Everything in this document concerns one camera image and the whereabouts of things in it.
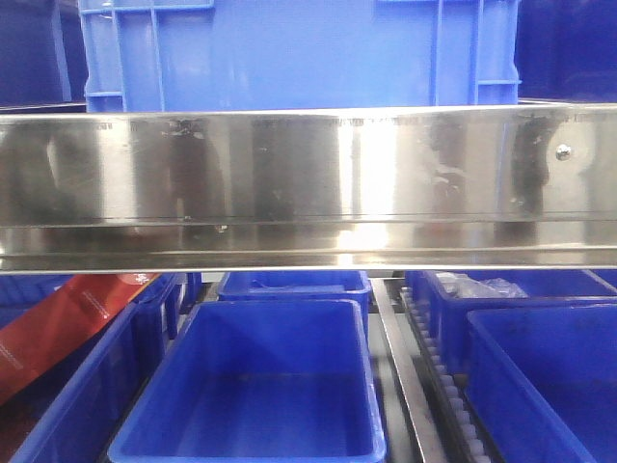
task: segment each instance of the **reflective metal surface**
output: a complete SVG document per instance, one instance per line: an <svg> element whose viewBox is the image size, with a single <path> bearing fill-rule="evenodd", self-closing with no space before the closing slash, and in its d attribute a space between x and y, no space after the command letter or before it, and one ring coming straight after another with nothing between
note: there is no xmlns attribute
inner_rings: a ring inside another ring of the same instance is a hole
<svg viewBox="0 0 617 463"><path fill-rule="evenodd" d="M0 117L0 271L617 261L617 106Z"/></svg>

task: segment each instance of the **blue crate wall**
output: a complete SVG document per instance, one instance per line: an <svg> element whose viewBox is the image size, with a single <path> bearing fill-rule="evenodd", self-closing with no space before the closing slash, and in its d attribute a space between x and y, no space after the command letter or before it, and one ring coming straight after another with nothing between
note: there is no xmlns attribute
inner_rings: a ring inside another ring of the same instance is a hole
<svg viewBox="0 0 617 463"><path fill-rule="evenodd" d="M518 0L80 0L90 111L516 103Z"/></svg>
<svg viewBox="0 0 617 463"><path fill-rule="evenodd" d="M88 71L76 3L0 2L0 106L84 100Z"/></svg>

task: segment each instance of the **stainless steel bar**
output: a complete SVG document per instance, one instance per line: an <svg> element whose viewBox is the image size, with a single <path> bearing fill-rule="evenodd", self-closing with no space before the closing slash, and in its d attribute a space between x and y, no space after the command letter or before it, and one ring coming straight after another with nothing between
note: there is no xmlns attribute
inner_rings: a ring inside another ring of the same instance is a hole
<svg viewBox="0 0 617 463"><path fill-rule="evenodd" d="M396 315L392 309L384 280L373 280L372 285L389 350L405 399L406 412L416 435L421 461L425 463L447 463L443 443L411 356L405 348L405 342L398 328Z"/></svg>
<svg viewBox="0 0 617 463"><path fill-rule="evenodd" d="M0 116L0 272L611 266L617 105Z"/></svg>

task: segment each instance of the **bolt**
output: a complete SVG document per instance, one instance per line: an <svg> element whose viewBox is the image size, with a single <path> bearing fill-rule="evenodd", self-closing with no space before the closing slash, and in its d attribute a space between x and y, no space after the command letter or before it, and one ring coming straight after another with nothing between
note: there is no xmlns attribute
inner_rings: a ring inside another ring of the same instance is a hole
<svg viewBox="0 0 617 463"><path fill-rule="evenodd" d="M555 156L560 161L567 161L572 157L572 147L564 144L559 145L557 147L557 151L555 152Z"/></svg>

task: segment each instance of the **metal rail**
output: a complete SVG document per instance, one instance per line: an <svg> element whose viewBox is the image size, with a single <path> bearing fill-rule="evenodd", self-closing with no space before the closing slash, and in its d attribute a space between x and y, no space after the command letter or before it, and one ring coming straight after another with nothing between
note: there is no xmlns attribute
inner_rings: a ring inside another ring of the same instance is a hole
<svg viewBox="0 0 617 463"><path fill-rule="evenodd" d="M611 266L617 106L0 116L0 272Z"/></svg>
<svg viewBox="0 0 617 463"><path fill-rule="evenodd" d="M443 443L429 408L412 358L405 347L383 280L373 280L373 294L379 309L392 361L403 393L406 413L412 424L419 456L426 463L447 463Z"/></svg>

